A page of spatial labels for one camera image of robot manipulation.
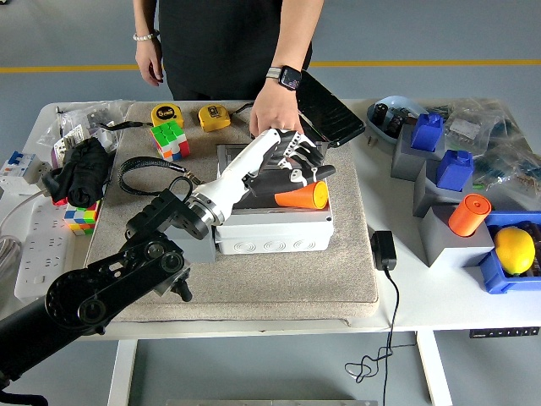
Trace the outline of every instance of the black cloth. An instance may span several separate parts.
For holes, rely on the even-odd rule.
[[[252,100],[265,83],[280,33],[281,0],[161,0],[167,85],[175,100]],[[312,50],[307,52],[308,67]]]
[[[42,181],[53,202],[68,197],[70,205],[86,209],[103,197],[109,163],[100,141],[91,137],[68,150],[64,166],[43,175]]]

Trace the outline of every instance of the yellow floor line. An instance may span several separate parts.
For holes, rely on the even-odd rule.
[[[541,66],[541,59],[456,59],[411,61],[313,61],[310,68],[433,68],[456,66]],[[138,70],[136,64],[80,66],[0,67],[0,74],[47,74],[63,72],[111,72]]]

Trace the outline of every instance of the yellow lemon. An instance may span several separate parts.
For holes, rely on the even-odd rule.
[[[502,228],[496,233],[494,245],[501,267],[511,275],[518,275],[532,266],[535,257],[533,239],[516,227]]]

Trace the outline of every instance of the gray cube stand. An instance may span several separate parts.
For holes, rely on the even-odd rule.
[[[461,237],[447,225],[456,206],[433,206],[419,225],[427,265],[443,263],[449,267],[477,266],[494,248],[484,222],[470,237]]]
[[[216,262],[216,245],[212,230],[201,240],[195,239],[183,228],[170,227],[165,235],[184,251],[184,258],[191,264]]]
[[[445,137],[442,135],[436,144],[434,152],[412,148],[413,126],[404,124],[395,145],[392,156],[391,176],[414,181],[421,171],[425,161],[431,159],[441,161],[445,154]]]
[[[431,206],[457,205],[466,195],[473,193],[470,178],[462,191],[442,189],[436,186],[436,171],[440,161],[426,161],[421,167],[413,188],[413,215],[424,217]]]

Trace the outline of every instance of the orange cone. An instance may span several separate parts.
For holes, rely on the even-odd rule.
[[[278,193],[274,199],[279,206],[323,209],[329,201],[327,184],[320,180],[292,192]]]

